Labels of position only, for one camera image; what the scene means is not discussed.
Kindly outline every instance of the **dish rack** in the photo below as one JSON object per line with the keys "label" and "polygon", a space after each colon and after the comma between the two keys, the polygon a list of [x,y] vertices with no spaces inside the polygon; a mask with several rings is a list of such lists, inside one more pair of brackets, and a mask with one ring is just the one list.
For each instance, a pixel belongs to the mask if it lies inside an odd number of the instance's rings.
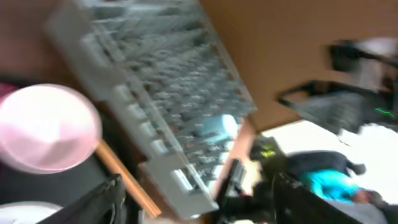
{"label": "dish rack", "polygon": [[95,101],[148,157],[140,164],[183,219],[218,208],[209,195],[232,139],[202,122],[255,110],[196,1],[64,1],[46,30]]}

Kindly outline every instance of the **blue shirt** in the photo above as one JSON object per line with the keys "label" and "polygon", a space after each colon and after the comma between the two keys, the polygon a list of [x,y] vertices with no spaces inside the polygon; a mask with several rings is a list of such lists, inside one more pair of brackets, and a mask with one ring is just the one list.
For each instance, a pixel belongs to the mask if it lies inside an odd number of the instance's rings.
{"label": "blue shirt", "polygon": [[336,170],[309,172],[300,180],[320,198],[339,202],[353,203],[351,197],[360,189],[351,177]]}

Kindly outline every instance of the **gray dish rack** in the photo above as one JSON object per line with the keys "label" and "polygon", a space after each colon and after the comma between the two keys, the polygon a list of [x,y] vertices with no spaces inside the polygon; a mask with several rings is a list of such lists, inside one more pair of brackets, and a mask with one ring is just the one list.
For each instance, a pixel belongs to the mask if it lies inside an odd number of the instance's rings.
{"label": "gray dish rack", "polygon": [[95,101],[148,157],[140,164],[182,219],[218,208],[209,194],[232,139],[199,136],[204,119],[255,110],[196,1],[64,1],[46,31]]}

